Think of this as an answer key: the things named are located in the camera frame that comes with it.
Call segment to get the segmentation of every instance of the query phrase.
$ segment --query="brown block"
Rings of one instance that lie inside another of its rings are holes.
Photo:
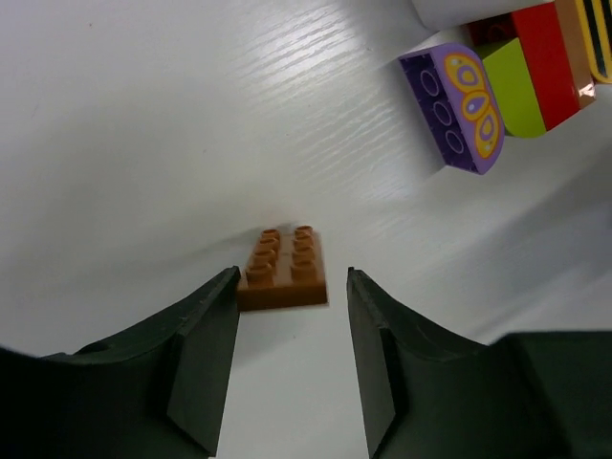
[[[240,312],[327,303],[327,284],[318,234],[299,227],[291,234],[266,229],[242,272]]]
[[[563,43],[572,69],[572,77],[579,97],[579,106],[584,108],[595,101],[595,84],[591,76],[586,44],[580,25],[576,0],[556,0],[558,22],[563,34]]]

